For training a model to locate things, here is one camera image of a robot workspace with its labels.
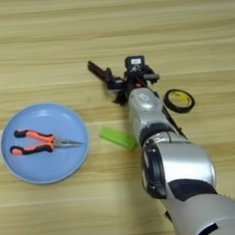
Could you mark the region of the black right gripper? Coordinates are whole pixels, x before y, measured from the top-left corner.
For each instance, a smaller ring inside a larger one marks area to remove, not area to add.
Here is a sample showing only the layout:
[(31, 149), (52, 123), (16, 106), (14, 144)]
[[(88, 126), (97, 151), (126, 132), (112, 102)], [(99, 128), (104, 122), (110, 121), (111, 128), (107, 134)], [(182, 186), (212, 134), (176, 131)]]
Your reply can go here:
[(108, 90), (120, 90), (124, 86), (124, 93), (127, 96), (137, 88), (146, 88), (148, 86), (148, 81), (155, 84), (160, 79), (159, 75), (153, 74), (153, 71), (149, 66), (145, 67), (143, 71), (125, 71), (124, 83), (120, 77), (113, 75), (110, 68), (106, 68), (105, 74)]

